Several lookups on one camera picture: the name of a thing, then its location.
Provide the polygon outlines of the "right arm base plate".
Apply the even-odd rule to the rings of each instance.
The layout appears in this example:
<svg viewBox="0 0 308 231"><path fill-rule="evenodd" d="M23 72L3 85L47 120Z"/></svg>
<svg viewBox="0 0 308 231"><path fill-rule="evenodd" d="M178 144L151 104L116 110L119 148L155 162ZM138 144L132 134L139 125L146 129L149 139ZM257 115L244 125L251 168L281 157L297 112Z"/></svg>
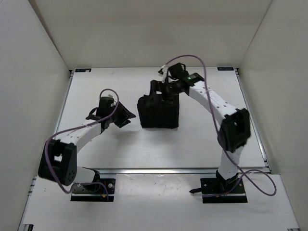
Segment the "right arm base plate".
<svg viewBox="0 0 308 231"><path fill-rule="evenodd" d="M238 184L222 189L216 178L201 178L201 186L191 189L189 193L201 193L203 204L240 204L247 203L247 196L243 180L240 179Z"/></svg>

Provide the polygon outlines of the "black pleated skirt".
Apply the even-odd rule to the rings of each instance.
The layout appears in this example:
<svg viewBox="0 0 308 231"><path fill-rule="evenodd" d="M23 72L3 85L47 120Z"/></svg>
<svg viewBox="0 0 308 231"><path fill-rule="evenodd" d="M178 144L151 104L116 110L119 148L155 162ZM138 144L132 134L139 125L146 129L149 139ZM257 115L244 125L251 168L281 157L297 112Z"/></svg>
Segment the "black pleated skirt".
<svg viewBox="0 0 308 231"><path fill-rule="evenodd" d="M154 97L143 95L138 99L137 109L142 128L168 128L179 127L180 101L179 96L172 98L168 103L162 100L161 94Z"/></svg>

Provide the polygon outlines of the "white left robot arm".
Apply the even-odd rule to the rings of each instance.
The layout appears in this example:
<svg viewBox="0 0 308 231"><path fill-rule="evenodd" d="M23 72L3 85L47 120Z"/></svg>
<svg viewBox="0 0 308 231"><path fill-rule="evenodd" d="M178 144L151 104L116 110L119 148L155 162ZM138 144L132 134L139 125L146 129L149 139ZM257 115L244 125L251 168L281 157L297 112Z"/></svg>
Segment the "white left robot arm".
<svg viewBox="0 0 308 231"><path fill-rule="evenodd" d="M101 180L96 170L78 167L78 152L92 139L101 135L110 124L122 128L136 116L122 103L111 96L101 97L98 107L93 108L81 129L66 131L59 139L52 138L45 144L38 176L59 183L61 186L79 184L94 192L100 188Z"/></svg>

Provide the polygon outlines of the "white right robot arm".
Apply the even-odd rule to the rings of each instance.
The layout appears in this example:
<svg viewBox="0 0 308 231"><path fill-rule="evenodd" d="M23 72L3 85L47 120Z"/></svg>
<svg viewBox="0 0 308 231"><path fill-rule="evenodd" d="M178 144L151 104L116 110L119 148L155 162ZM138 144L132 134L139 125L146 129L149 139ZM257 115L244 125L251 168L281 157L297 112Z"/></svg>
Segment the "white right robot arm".
<svg viewBox="0 0 308 231"><path fill-rule="evenodd" d="M217 131L218 143L222 148L220 166L216 172L216 188L228 192L238 179L240 155L251 136L250 115L247 109L238 109L224 101L207 86L206 77L198 73L189 74L184 64L177 63L162 68L163 80L151 81L150 105L155 111L157 128L176 128L178 119L171 124L171 107L179 113L179 94L186 93L211 113Z"/></svg>

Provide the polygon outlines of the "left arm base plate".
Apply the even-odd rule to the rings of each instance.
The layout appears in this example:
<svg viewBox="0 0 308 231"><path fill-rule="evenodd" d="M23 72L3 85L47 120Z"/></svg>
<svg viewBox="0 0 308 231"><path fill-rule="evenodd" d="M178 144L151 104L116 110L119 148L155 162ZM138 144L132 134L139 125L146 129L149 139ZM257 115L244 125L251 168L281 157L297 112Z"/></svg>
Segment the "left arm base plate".
<svg viewBox="0 0 308 231"><path fill-rule="evenodd" d="M74 187L70 201L72 202L113 202L115 198L116 177L101 175L101 185Z"/></svg>

